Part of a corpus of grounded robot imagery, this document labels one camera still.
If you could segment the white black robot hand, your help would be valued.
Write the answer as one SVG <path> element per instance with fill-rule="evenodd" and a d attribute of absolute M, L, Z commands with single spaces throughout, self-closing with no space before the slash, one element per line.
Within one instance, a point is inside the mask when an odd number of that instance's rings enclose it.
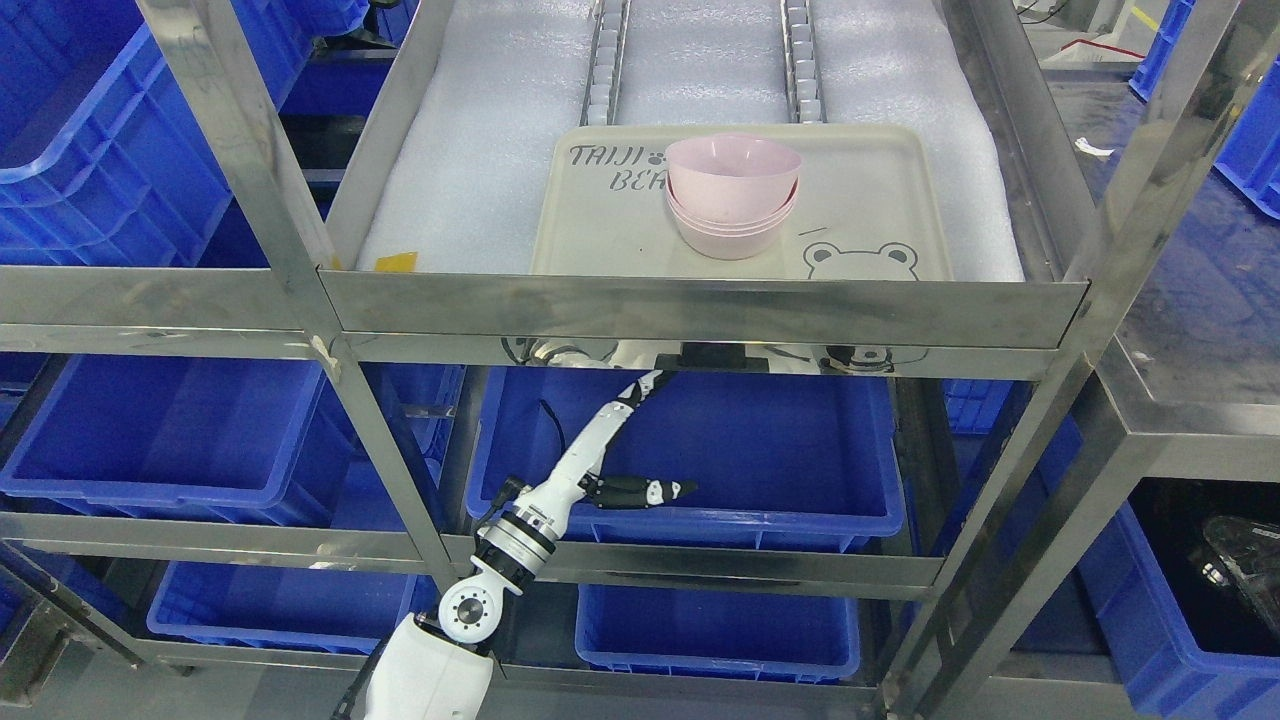
<path fill-rule="evenodd" d="M 699 484 L 689 479 L 663 480 L 603 471 L 607 451 L 627 420 L 676 377 L 676 372 L 653 370 L 625 386 L 579 432 L 549 477 L 524 489 L 502 519 L 513 521 L 539 544 L 550 546 L 564 537 L 571 512 L 582 501 L 600 510 L 648 510 L 699 489 Z"/>

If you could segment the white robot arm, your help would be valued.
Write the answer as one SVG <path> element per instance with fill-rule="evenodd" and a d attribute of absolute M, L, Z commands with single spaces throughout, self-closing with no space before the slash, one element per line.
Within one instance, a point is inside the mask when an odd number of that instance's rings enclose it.
<path fill-rule="evenodd" d="M 474 719 L 497 661 L 486 644 L 509 597 L 520 597 L 563 537 L 585 497 L 579 478 L 536 487 L 506 482 L 474 533 L 472 573 L 435 610 L 410 614 L 381 641 L 332 711 L 351 719 Z"/>

